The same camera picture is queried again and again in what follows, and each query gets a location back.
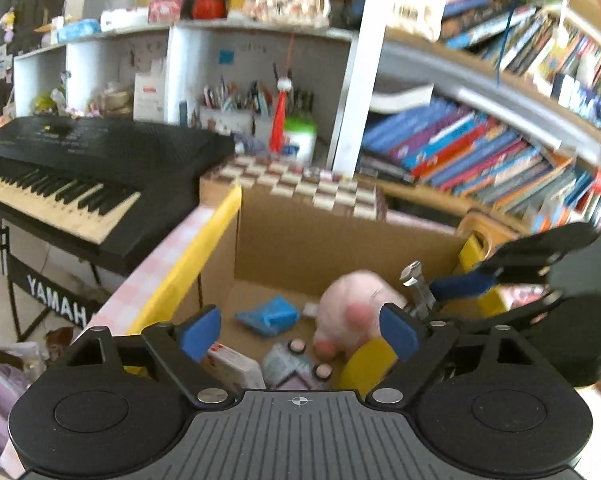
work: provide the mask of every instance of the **blue rope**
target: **blue rope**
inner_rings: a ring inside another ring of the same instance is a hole
[[[503,62],[503,57],[504,57],[504,49],[507,46],[507,38],[509,37],[509,31],[511,29],[511,20],[513,19],[513,14],[515,12],[516,8],[514,7],[511,12],[509,13],[509,18],[507,19],[507,27],[505,27],[504,29],[504,37],[503,37],[503,46],[501,46],[501,53],[500,56],[498,56],[498,63],[496,64],[496,83],[498,85],[500,85],[500,65]]]

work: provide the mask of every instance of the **blue tissue pack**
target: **blue tissue pack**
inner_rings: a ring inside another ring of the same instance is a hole
[[[281,296],[246,312],[239,312],[236,318],[260,335],[273,337],[292,329],[298,321],[298,310]]]

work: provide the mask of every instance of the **pink plush toy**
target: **pink plush toy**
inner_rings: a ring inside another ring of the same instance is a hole
[[[320,298],[315,324],[316,354],[330,360],[340,352],[347,357],[380,336],[378,315],[385,303],[403,308],[407,300],[378,274],[358,270],[341,276]]]

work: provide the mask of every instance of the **round black circle cover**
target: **round black circle cover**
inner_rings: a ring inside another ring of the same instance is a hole
[[[541,371],[514,368],[461,375],[424,394],[417,424],[442,457],[489,478],[538,478],[578,457],[593,426],[585,402]]]
[[[183,397],[147,377],[85,368],[43,376],[14,405],[9,432],[23,465],[57,478],[111,478],[165,453],[187,417]]]

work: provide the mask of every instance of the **black electronic keyboard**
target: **black electronic keyboard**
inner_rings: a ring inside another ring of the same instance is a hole
[[[231,137],[126,120],[17,118],[0,129],[0,216],[127,274],[198,205]]]

